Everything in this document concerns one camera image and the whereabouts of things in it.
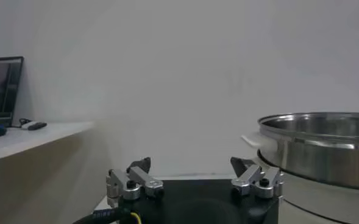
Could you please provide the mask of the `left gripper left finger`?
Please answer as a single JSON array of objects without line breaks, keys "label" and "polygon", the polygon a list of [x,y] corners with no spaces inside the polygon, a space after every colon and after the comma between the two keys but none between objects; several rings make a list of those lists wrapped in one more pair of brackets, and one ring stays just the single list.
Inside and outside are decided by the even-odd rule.
[{"label": "left gripper left finger", "polygon": [[133,203],[141,197],[161,200],[165,196],[162,180],[150,176],[151,158],[132,162],[123,171],[110,169],[106,176],[107,204],[114,208],[120,201]]}]

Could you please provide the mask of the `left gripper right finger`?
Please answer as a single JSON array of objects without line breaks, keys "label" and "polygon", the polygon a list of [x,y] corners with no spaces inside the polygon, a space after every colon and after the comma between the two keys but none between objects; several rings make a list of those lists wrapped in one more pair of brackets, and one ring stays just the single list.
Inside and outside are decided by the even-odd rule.
[{"label": "left gripper right finger", "polygon": [[236,174],[231,180],[232,195],[241,200],[250,194],[258,198],[281,197],[283,191],[283,173],[277,167],[266,170],[250,159],[231,157],[230,163]]}]

